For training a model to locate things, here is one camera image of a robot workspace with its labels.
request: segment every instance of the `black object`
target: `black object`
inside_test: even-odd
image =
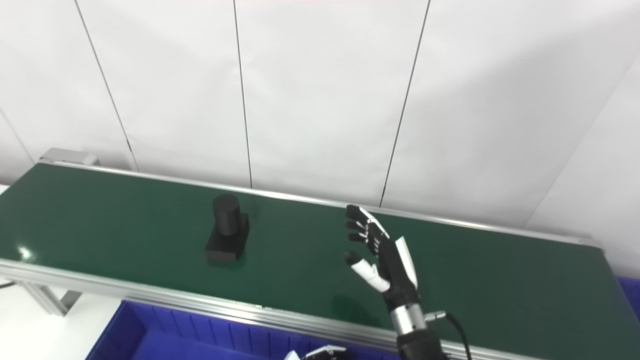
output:
[[[440,340],[427,329],[416,330],[396,339],[402,360],[447,360]]]
[[[226,263],[237,261],[244,252],[249,235],[249,216],[240,212],[240,203],[231,194],[220,195],[213,200],[213,214],[216,225],[205,248],[207,260]]]
[[[8,282],[6,284],[0,285],[0,289],[8,288],[9,286],[15,285],[15,281]]]

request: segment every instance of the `conveyor leg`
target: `conveyor leg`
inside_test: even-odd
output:
[[[76,303],[80,295],[77,291],[69,290],[62,297],[58,297],[49,289],[46,285],[35,284],[33,282],[16,281],[22,285],[25,290],[42,306],[42,308],[49,314],[65,316],[69,309]]]

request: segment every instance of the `metal connector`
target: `metal connector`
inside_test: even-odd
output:
[[[434,322],[447,316],[446,311],[433,311],[432,313],[424,314],[424,322]]]

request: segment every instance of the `black cable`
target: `black cable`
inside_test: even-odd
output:
[[[0,284],[0,289],[8,288],[9,286],[13,286],[13,285],[15,285],[14,281],[8,282],[6,284]]]
[[[450,313],[447,313],[445,317],[451,323],[451,325],[453,325],[453,327],[455,327],[456,330],[458,330],[458,332],[460,333],[460,337],[462,338],[462,345],[465,346],[465,351],[467,352],[467,360],[473,360],[471,358],[471,349],[469,349],[469,341],[467,340],[467,335],[465,334],[465,330],[462,329],[462,324],[460,324],[458,319],[453,317],[453,315]]]

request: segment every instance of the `black block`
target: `black block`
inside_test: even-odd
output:
[[[249,216],[240,214],[240,231],[233,235],[225,236],[218,231],[218,224],[213,227],[209,242],[205,248],[209,262],[230,263],[237,261],[244,252],[244,245],[249,235]]]

